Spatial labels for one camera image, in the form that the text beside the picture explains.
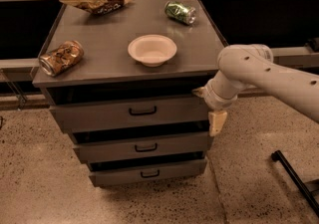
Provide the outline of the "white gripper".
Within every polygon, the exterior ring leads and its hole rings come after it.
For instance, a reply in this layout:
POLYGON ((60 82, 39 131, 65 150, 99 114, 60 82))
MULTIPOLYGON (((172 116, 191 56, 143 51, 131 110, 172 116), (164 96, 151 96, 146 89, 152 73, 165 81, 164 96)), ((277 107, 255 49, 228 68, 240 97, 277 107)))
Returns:
POLYGON ((218 135, 227 119, 227 111, 236 100, 238 94, 247 89, 247 84, 229 79, 222 71, 210 79, 204 87, 193 89, 191 92, 204 101, 213 112, 208 113, 209 135, 218 135))

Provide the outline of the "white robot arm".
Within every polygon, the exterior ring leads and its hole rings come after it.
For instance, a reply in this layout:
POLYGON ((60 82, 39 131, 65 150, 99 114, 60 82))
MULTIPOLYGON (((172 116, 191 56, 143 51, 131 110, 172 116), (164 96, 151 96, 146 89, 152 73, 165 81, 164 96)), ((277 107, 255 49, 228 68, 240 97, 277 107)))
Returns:
POLYGON ((319 76, 273 63, 265 45, 230 45, 217 57, 218 72, 192 92, 203 98, 208 112, 209 135, 218 135, 227 118, 226 109, 249 86, 264 90, 296 111, 319 121, 319 76))

